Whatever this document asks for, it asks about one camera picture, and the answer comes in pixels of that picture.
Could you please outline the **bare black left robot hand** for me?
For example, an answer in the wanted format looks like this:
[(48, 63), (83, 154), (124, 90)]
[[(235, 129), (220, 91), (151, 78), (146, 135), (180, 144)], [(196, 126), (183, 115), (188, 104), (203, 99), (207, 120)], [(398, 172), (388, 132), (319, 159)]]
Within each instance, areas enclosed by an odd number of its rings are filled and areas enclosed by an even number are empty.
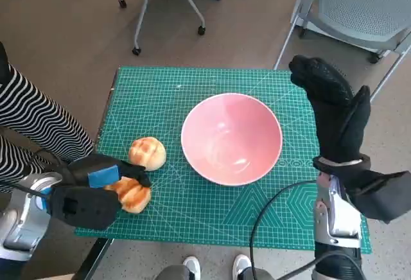
[(67, 166), (58, 169), (62, 175), (61, 186), (81, 186), (87, 188), (103, 188), (114, 191), (120, 186), (151, 186), (144, 166), (100, 153), (92, 153)]

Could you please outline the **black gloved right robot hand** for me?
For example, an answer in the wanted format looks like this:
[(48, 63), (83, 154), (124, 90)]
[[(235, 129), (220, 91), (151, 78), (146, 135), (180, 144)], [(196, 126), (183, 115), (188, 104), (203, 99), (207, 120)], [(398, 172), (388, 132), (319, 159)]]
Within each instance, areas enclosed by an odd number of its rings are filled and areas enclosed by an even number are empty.
[(296, 55), (289, 68), (292, 83), (305, 90), (314, 111), (319, 155), (335, 163), (360, 160), (371, 113), (369, 87), (354, 94), (346, 78), (321, 58)]

